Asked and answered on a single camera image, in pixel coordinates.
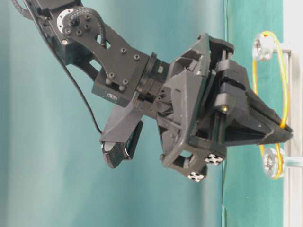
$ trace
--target black cable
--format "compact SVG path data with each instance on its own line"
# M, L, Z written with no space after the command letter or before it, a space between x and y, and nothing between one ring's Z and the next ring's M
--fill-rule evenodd
M37 19L36 15L33 13L33 11L32 11L32 9L31 9L29 3L27 2L27 0L23 0L23 2L24 2L24 4L25 4L25 6L27 7L28 12L29 12L29 14L31 15L31 17L32 17L32 19L33 19L33 21L34 21L34 23L35 23L35 26L37 27L38 32L39 32L39 34L41 35L43 41L44 41L45 44L48 46L48 48L50 49L50 51L51 51L52 54L54 55L55 59L59 62L59 64L62 66L63 70L66 72L67 76L70 78L70 80L72 81L72 83L73 83L74 86L76 87L77 91L79 92L81 98L83 99L83 101L84 101L84 103L85 103L85 106L86 106L87 109L89 110L90 116L91 116L91 118L92 118L92 120L93 120L93 123L94 123L94 125L95 125L97 131L98 131L100 134L102 134L102 131L100 130L100 128L99 128L99 126L98 126L98 123L97 123L97 121L96 121L95 115L94 115L94 113L93 113L93 111L92 111L92 109L91 109L91 107L90 107L90 105L89 105L87 99L85 98L85 96L84 96L84 94L83 94L81 88L79 87L79 85L77 84L76 80L75 80L74 77L71 75L71 73L68 71L68 69L66 68L66 66L64 65L64 63L61 61L61 59L59 58L59 56L57 55L57 53L52 49L51 45L48 43L47 38L46 38L46 36L44 35L44 32L43 32L43 30L42 30L42 28L41 28L41 26L40 26L40 24L39 24L39 22L38 22L38 19Z
M13 5L15 6L16 10L18 11L18 13L20 13L22 16L26 17L27 19L32 20L32 17L30 15L29 11L22 8L17 0L11 0L11 1L12 1Z

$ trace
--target circular flange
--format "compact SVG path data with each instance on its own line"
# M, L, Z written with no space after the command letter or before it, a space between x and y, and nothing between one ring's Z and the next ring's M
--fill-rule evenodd
M59 14L59 16L58 16L58 18L57 18L57 26L58 26L58 29L59 29L59 31L60 31L61 33L63 33L63 19L64 19L64 17L65 17L66 15L72 13L73 11L74 11L73 8L71 8L71 9L66 9L66 10L62 11L62 12Z

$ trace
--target yellow cable loop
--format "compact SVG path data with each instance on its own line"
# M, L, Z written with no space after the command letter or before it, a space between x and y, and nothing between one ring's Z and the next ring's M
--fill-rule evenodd
M284 61L284 57L283 57L283 52L281 50L280 42L275 34L273 34L272 32L269 32L269 31L265 31L262 34L264 36L272 37L272 39L276 45L276 49L277 49L282 84L283 84L282 85L283 86L283 116L282 116L282 121L281 121L280 127L285 128L287 118L288 118L288 113L289 113L289 91L288 91L286 66L285 66L285 61ZM257 62L256 61L252 61L252 83L253 83L253 90L254 90L255 94L258 95L258 79L257 79ZM274 177L274 179L278 179L283 172L283 157L281 154L280 143L276 144L276 150L277 150L277 156L278 156L278 172L277 172L276 176ZM265 151L264 145L260 145L260 151L261 151L261 156L263 156L264 151Z

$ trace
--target teal backdrop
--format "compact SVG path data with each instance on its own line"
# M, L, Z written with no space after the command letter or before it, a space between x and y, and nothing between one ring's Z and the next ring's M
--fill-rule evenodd
M233 59L247 68L251 81L251 47L264 30L283 41L282 0L227 0L226 38L235 46ZM258 64L258 94L282 113L282 83L277 56ZM226 227L282 227L283 180L272 180L262 169L255 145L228 149L223 189Z
M132 46L167 62L202 32L224 38L223 0L83 3ZM9 0L0 2L0 19L0 226L221 226L221 167L202 183L164 169L156 122L145 117L134 160L107 168L89 113L34 24ZM69 69L103 127L112 105Z

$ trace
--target robotic arm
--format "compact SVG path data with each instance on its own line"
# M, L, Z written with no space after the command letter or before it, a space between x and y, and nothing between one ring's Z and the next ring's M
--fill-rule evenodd
M231 60L230 43L200 35L169 64L131 47L80 0L24 3L27 18L61 63L82 69L93 81L92 92L115 104L100 138L109 167L133 158L143 115L157 122L163 166L197 182L206 177L207 164L223 162L228 146L292 137L292 130L280 128L279 116L250 89L246 69Z

